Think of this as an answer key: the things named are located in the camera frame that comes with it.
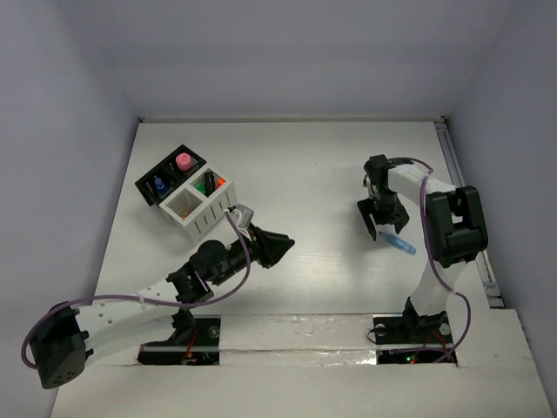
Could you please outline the pink-capped clear pencil tube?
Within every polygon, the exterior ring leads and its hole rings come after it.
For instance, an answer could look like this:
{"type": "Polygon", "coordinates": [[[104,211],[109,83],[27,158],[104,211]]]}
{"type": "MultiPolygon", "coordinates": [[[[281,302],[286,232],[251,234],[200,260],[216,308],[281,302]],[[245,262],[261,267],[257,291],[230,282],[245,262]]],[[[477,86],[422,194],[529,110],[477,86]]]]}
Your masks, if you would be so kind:
{"type": "Polygon", "coordinates": [[[181,172],[187,172],[193,166],[191,155],[186,152],[182,152],[175,158],[176,166],[181,172]]]}

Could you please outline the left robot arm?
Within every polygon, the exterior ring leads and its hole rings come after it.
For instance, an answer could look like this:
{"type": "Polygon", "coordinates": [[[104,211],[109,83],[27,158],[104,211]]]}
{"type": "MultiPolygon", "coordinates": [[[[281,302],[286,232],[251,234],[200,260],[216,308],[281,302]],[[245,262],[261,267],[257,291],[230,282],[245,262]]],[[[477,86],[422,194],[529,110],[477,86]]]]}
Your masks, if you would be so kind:
{"type": "Polygon", "coordinates": [[[286,234],[249,226],[226,245],[203,242],[177,271],[133,294],[103,294],[53,306],[25,335],[23,364],[37,372],[45,389],[59,388],[89,365],[134,345],[151,343],[155,333],[164,342],[188,343],[194,333],[196,307],[231,297],[211,290],[238,273],[248,276],[252,264],[277,265],[294,246],[286,234]]]}

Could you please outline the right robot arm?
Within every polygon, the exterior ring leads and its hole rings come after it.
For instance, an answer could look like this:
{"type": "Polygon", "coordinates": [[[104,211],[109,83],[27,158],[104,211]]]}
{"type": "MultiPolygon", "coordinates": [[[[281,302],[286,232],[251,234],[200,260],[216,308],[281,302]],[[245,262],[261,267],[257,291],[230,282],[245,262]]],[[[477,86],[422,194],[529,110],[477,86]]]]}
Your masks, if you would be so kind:
{"type": "Polygon", "coordinates": [[[466,266],[487,249],[488,234],[478,190],[433,177],[415,158],[371,156],[364,165],[368,196],[357,203],[367,231],[398,238],[410,216],[401,199],[419,208],[427,262],[401,314],[379,317],[372,333],[379,345],[423,344],[447,324],[446,302],[466,266]]]}

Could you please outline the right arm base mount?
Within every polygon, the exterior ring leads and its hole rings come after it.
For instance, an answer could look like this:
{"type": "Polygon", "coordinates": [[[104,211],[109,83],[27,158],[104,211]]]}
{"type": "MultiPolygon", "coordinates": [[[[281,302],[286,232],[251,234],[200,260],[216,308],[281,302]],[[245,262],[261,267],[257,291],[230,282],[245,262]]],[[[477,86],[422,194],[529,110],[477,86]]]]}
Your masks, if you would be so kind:
{"type": "Polygon", "coordinates": [[[453,345],[446,309],[419,315],[410,298],[401,313],[374,317],[366,338],[376,346],[380,365],[432,364],[453,345]]]}

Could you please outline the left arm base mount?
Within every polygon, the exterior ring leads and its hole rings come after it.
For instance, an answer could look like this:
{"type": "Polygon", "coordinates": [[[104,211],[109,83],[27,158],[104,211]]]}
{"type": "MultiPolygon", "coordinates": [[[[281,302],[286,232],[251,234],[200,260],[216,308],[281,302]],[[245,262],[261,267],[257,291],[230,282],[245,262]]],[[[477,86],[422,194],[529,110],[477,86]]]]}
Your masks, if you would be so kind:
{"type": "Polygon", "coordinates": [[[179,310],[172,316],[167,340],[143,344],[137,362],[144,366],[215,366],[220,363],[220,316],[194,316],[179,310]]]}

